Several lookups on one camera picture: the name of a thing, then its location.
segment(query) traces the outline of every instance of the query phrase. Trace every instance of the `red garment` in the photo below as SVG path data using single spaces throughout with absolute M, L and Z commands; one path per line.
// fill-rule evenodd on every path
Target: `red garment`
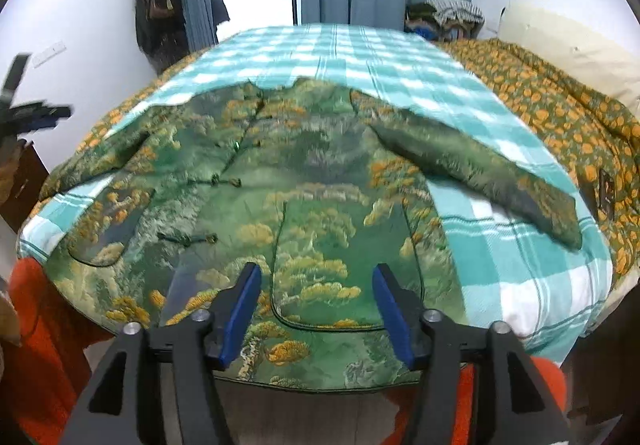
M 566 382 L 560 368 L 546 359 L 533 358 L 542 378 L 546 381 L 558 407 L 564 411 L 566 404 Z M 474 370 L 467 365 L 460 372 L 458 383 L 458 407 L 456 422 L 453 428 L 452 445 L 466 445 L 469 440 L 469 426 L 471 423 L 471 404 L 474 391 Z M 393 434 L 388 436 L 382 445 L 400 445 L 404 436 L 404 429 L 414 405 L 417 387 L 394 387 L 385 392 L 385 396 L 399 407 Z
M 22 345 L 2 343 L 0 403 L 36 443 L 56 445 L 91 377 L 84 348 L 113 335 L 71 307 L 35 259 L 16 263 L 9 295 Z

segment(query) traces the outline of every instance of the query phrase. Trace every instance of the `hand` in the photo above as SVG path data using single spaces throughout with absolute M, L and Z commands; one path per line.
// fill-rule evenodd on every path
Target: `hand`
M 12 136 L 2 138 L 0 143 L 0 205 L 9 197 L 14 186 L 14 175 L 20 165 L 20 156 L 26 141 Z

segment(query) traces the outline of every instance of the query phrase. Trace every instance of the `checkered tablecloth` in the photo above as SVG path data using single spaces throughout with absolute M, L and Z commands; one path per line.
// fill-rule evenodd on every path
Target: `checkered tablecloth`
M 542 142 L 480 80 L 420 37 L 344 25 L 250 30 L 178 73 L 112 132 L 154 104 L 182 104 L 246 80 L 289 86 L 299 76 L 339 82 L 447 123 L 575 198 L 584 244 L 574 252 L 451 180 L 429 181 L 469 322 L 486 327 L 505 320 L 532 352 L 561 362 L 609 292 L 612 266 L 604 238 Z M 56 196 L 23 229 L 20 255 L 46 261 L 109 180 Z

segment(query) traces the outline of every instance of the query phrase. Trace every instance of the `power outlet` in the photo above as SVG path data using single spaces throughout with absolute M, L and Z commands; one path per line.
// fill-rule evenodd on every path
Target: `power outlet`
M 41 51 L 40 53 L 36 53 L 34 56 L 32 56 L 31 64 L 33 65 L 34 68 L 37 68 L 43 65 L 47 60 L 52 59 L 53 57 L 55 57 L 56 55 L 59 55 L 65 50 L 66 50 L 66 46 L 65 46 L 65 43 L 63 43 L 63 41 L 56 42 L 55 44 L 53 44 L 53 46 L 49 46 L 44 51 Z

